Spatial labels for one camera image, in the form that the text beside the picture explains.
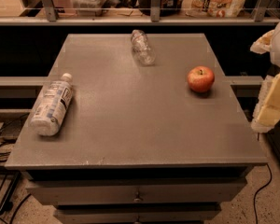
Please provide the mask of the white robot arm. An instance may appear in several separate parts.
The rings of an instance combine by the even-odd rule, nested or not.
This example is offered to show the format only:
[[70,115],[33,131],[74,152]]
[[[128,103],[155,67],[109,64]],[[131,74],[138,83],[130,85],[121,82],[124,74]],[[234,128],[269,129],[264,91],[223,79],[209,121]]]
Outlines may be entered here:
[[[271,63],[280,68],[280,22],[276,27],[261,36],[253,43],[250,50],[263,54],[270,53]],[[257,133],[267,133],[280,120],[280,72],[267,75],[259,91],[259,102],[256,104],[251,128]]]

